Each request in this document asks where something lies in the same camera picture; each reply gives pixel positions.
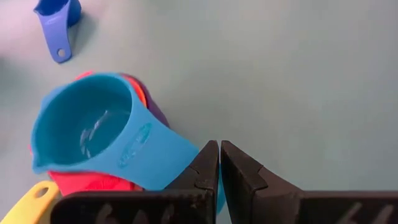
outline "light blue table surface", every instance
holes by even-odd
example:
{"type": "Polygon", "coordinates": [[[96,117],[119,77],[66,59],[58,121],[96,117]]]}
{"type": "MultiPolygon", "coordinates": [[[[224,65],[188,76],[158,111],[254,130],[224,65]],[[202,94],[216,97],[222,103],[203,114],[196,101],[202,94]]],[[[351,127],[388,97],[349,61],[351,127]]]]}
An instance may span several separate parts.
{"type": "Polygon", "coordinates": [[[28,150],[40,100],[87,70],[139,77],[176,132],[303,189],[398,190],[398,1],[82,0],[61,65],[36,3],[0,0],[0,217],[47,178],[28,150]]]}

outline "blue measuring cup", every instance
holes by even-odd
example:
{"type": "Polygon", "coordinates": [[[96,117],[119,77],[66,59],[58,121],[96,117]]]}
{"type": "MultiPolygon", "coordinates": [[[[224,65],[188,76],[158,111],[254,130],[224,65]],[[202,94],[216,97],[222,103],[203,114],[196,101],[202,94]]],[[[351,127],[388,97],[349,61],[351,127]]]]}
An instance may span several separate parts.
{"type": "Polygon", "coordinates": [[[161,190],[198,149],[158,121],[128,81],[99,73],[57,88],[42,102],[31,146],[34,172],[93,171],[161,190]]]}
{"type": "Polygon", "coordinates": [[[68,28],[80,19],[81,5],[78,0],[40,0],[34,12],[42,24],[45,41],[51,57],[58,63],[72,57],[68,28]]]}

